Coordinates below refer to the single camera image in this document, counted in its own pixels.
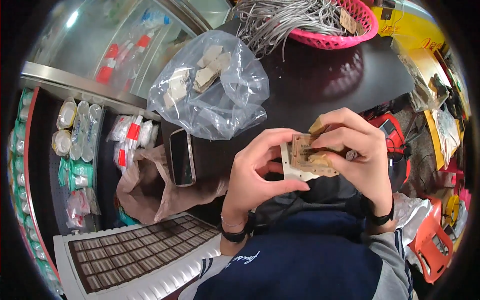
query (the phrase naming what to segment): bracelet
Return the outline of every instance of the bracelet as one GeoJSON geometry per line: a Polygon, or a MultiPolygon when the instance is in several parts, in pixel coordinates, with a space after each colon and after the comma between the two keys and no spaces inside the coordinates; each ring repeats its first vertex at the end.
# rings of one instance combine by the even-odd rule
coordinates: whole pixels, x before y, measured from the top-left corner
{"type": "Polygon", "coordinates": [[[227,225],[227,226],[230,226],[230,227],[237,227],[237,226],[240,226],[240,225],[242,225],[242,224],[244,223],[244,222],[241,222],[241,223],[238,223],[238,224],[235,224],[235,225],[231,225],[231,224],[225,222],[225,220],[223,219],[222,213],[220,213],[220,218],[222,218],[223,224],[225,224],[225,225],[227,225]]]}

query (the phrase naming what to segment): black tabletop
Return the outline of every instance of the black tabletop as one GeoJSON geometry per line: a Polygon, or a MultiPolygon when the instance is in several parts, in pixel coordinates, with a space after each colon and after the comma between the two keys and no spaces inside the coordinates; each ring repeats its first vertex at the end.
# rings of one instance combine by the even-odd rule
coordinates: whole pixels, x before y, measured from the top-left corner
{"type": "MultiPolygon", "coordinates": [[[[217,28],[236,34],[238,19],[217,28]]],[[[362,112],[413,90],[414,83],[390,40],[376,36],[347,49],[322,50],[292,39],[261,61],[270,82],[270,97],[262,104],[267,120],[229,141],[192,137],[198,179],[229,173],[235,154],[266,128],[307,132],[318,115],[347,107],[362,112]]],[[[166,152],[177,125],[162,120],[166,152]]]]}

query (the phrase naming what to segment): yellow sign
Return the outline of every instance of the yellow sign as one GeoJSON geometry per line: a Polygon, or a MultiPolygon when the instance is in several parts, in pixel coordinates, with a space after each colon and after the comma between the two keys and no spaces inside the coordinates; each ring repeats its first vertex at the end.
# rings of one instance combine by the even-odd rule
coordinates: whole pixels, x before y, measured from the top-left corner
{"type": "Polygon", "coordinates": [[[381,20],[381,7],[371,8],[378,20],[378,34],[395,38],[406,49],[425,48],[435,51],[445,43],[445,37],[434,23],[406,12],[402,18],[401,10],[393,10],[390,20],[381,20]]]}

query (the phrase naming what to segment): silver wire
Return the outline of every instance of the silver wire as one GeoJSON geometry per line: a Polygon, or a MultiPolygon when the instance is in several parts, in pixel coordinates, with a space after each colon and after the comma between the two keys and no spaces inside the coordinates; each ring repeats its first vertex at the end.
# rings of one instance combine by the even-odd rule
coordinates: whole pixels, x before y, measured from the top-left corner
{"type": "Polygon", "coordinates": [[[240,38],[262,59],[283,42],[295,28],[329,36],[355,36],[340,25],[341,6],[335,0],[240,0],[235,6],[242,24],[240,38]]]}

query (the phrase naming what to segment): smartphone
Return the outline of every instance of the smartphone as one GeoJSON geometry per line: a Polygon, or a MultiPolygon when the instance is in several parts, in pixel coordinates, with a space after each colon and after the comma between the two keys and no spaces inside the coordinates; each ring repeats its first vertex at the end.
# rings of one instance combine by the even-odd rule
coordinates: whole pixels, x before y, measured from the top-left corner
{"type": "Polygon", "coordinates": [[[196,176],[192,139],[183,128],[175,130],[170,135],[170,158],[175,185],[179,187],[193,185],[196,182],[196,176]]]}
{"type": "Polygon", "coordinates": [[[386,120],[380,126],[380,130],[384,132],[385,138],[387,138],[395,130],[395,126],[393,125],[392,121],[386,120]]]}

